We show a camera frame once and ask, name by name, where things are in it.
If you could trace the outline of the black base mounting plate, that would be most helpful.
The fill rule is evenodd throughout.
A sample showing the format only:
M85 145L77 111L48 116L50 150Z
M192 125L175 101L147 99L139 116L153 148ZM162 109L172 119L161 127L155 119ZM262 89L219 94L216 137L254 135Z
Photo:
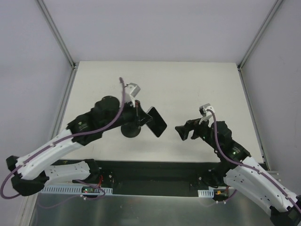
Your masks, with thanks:
M96 161L98 174L86 183L101 183L113 194L197 197L209 185L224 185L235 165L229 162Z

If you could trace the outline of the left aluminium frame post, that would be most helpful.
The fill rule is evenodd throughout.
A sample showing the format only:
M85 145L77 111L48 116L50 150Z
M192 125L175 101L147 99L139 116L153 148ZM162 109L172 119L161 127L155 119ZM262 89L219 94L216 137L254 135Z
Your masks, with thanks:
M46 23L48 24L50 31L52 32L59 48L61 49L63 55L65 56L68 64L70 65L71 69L76 69L77 68L77 63L73 60L51 14L50 11L48 10L48 7L45 4L44 0L36 0L37 6L39 7L42 15L44 16L44 19Z

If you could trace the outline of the right aluminium frame post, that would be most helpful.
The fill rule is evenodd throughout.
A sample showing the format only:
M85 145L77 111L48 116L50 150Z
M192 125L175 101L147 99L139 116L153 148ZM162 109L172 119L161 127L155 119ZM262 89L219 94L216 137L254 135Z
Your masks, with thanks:
M259 30L255 34L254 38L252 39L249 47L247 48L245 54L243 55L242 59L237 65L238 71L240 72L244 65L247 63L249 57L251 56L252 52L255 50L256 46L258 45L259 41L265 34L268 26L272 22L273 18L276 16L277 12L279 11L280 7L284 3L284 0L276 0L271 9L269 10L268 14L264 18L261 26L259 27Z

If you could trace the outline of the black round phone stand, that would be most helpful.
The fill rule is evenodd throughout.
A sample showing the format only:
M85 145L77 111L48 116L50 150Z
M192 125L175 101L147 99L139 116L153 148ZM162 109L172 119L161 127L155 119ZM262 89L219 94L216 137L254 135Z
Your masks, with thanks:
M121 130L122 135L127 138L134 138L134 137L138 136L141 132L140 127L131 127L128 125L121 126L120 130Z

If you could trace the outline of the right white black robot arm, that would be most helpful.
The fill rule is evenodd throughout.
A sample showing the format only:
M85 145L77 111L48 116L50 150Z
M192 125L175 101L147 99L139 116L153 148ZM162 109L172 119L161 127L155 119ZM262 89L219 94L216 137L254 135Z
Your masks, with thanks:
M230 186L252 200L275 226L297 226L301 222L301 197L274 179L238 142L224 121L210 125L200 119L176 126L182 140L201 138L210 145L220 162L204 172L201 180L210 187Z

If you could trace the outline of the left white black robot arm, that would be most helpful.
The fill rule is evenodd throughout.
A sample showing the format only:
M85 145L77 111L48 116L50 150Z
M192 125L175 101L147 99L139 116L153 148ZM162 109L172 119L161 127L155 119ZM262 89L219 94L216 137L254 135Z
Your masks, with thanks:
M8 179L21 196L36 194L52 183L73 180L95 183L100 177L100 170L93 159L71 165L56 166L54 163L117 127L127 138L138 136L144 125L154 132L158 118L160 115L156 108L144 111L139 100L119 101L116 97L105 96L89 112L77 116L60 134L38 150L23 157L8 157L6 163L11 173Z

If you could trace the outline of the black smartphone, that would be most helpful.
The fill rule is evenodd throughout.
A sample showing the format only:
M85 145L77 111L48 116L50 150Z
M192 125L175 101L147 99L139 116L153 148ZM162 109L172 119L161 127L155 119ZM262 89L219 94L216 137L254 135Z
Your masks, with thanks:
M164 121L155 107L151 107L147 114L151 117L151 120L147 122L147 127L156 137L160 137L166 130L167 123Z

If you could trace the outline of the aluminium frame post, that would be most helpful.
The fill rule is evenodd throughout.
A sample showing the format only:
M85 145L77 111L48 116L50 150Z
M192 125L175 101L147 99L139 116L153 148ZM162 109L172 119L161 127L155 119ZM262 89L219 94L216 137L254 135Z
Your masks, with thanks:
M45 4L44 0L36 0L37 6L39 7L42 15L44 16L44 19L46 23L48 24L50 31L52 32L59 48L61 49L63 55L65 56L68 64L70 65L71 69L76 69L77 68L77 63L73 60L51 14L50 11L48 10L48 7Z
M252 52L255 50L256 46L258 45L259 41L265 34L268 26L272 22L273 18L276 16L277 12L279 11L280 7L284 3L284 0L276 0L271 9L269 10L268 14L264 18L261 26L259 27L259 30L255 34L254 38L252 39L249 47L247 48L245 54L243 55L242 59L237 65L238 71L240 72L244 65L247 63L249 57L251 56Z

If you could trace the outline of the aluminium front rail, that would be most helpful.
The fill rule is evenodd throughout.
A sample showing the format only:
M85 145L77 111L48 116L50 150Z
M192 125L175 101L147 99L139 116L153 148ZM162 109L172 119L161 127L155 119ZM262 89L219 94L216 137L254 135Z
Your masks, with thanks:
M280 173L278 171L272 171L272 170L268 170L267 171L275 180L277 180L278 182L281 182L281 176Z

